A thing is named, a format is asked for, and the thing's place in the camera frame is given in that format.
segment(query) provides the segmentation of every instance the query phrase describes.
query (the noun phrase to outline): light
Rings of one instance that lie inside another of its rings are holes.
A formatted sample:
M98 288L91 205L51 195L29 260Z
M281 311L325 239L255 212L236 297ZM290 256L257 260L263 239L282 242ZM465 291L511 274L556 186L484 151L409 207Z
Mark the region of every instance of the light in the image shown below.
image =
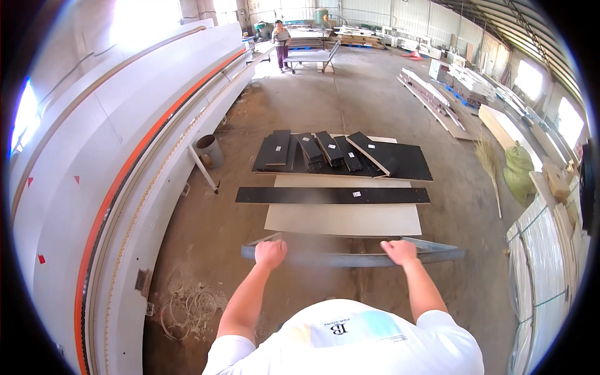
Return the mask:
M168 35L180 20L178 0L117 0L110 39L123 49L139 50Z
M542 91L542 73L521 60L519 63L519 70L517 71L517 79L515 79L515 85L523 90L528 97L536 100L540 91Z
M14 119L13 138L10 146L11 153L15 149L22 151L39 126L40 116L37 113L37 101L33 87L31 87L31 81L28 79L21 95L17 116Z
M560 100L558 125L559 133L569 147L574 149L583 129L583 120L565 97Z

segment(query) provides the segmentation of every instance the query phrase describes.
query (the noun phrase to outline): white t-shirt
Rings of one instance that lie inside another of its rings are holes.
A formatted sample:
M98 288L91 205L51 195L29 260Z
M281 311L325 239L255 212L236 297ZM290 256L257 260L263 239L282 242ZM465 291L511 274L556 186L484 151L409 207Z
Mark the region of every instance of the white t-shirt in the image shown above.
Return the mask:
M258 349L245 337L214 341L203 375L483 374L477 342L452 317L431 310L416 326L348 299L309 306Z

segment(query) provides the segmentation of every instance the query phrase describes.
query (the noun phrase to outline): cable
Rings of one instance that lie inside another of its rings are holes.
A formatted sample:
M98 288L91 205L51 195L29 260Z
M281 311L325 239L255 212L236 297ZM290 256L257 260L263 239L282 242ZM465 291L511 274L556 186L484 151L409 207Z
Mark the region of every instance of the cable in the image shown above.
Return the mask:
M79 62L78 62L77 64L75 64L75 67L73 67L73 69L71 69L71 70L69 71L69 73L65 74L65 76L64 76L63 78L61 78L61 79L58 81L58 83L57 83L57 84L56 84L56 85L55 85L55 86L52 88L52 90L50 90L50 92L49 92L48 94L46 94L46 96L45 96L45 97L44 97L42 100L40 100L40 103L38 104L38 106L39 106L41 103L43 103L43 102L44 102L44 100L48 99L48 97L49 97L49 96L50 96L50 95L51 95L51 94L54 92L54 90L56 90L56 89L58 88L58 86L60 86L60 85L61 85L61 83L62 83L62 82L64 82L64 80L65 80L65 79L67 79L67 77L68 77L68 76L70 76L70 75L71 75L71 73L73 73L73 72L74 72L74 71L75 71L75 70L76 70L76 69L79 67L79 65L81 65L81 63L82 63L83 61L85 61L87 58L89 58L89 57L92 57L92 56L93 56L93 57L98 57L98 56L100 56L100 55L103 55L103 54L105 54L106 52L110 51L110 50L111 50L113 47L115 47L117 44L119 44L119 43L115 43L115 44L113 44L112 46L108 47L107 49L105 49L104 51L102 51L102 52L100 52L100 53L94 53L94 52L91 52L91 53L89 53L87 56L85 56L83 59L79 60Z

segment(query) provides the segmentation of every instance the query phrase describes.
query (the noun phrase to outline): black laminated board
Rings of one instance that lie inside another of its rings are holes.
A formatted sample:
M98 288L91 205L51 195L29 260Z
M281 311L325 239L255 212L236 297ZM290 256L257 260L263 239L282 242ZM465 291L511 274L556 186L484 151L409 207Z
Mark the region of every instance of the black laminated board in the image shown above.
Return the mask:
M375 205L430 203L424 188L240 187L238 203Z
M386 149L378 148L375 142L367 138L366 135L357 131L346 137L349 144L356 147L361 153L374 162L386 176L396 172L398 161Z
M362 170L362 164L356 157L359 154L358 150L348 143L345 136L339 136L334 138L335 144L339 147L340 151L344 155L344 162L347 169L350 172Z
M275 130L269 136L270 149L267 154L266 166L286 165L287 149L290 143L291 130Z
M306 158L311 163L319 162L324 159L323 152L317 146L317 142L314 141L314 137L310 133L296 134L296 139L300 144L300 147L304 151Z
M396 171L390 178L408 179L414 181L433 181L429 166L419 146L404 145L402 143L374 142L376 149L385 151L398 161ZM371 171L373 177L383 177L385 173L381 170Z
M341 153L340 148L329 133L320 131L314 135L329 165L332 167L341 165L344 160L344 155Z
M267 166L265 165L267 160L270 160L271 150L273 150L273 142L271 138L273 134L269 135L264 139L262 145L260 146L259 153L256 155L256 159L254 161L254 166L252 167L252 172L265 172L265 173L291 173L295 164L296 157L296 149L300 149L298 147L298 141L296 137L293 135L289 136L289 145L287 147L287 156L286 163L283 166Z

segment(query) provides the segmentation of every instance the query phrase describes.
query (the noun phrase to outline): panel stack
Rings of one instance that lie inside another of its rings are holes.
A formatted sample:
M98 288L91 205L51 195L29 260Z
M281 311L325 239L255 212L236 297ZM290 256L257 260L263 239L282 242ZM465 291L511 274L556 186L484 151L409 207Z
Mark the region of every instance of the panel stack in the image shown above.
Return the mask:
M375 32L367 29L359 29L352 26L342 26L334 28L338 35L340 44L350 46L364 46L383 48L382 37L375 35Z

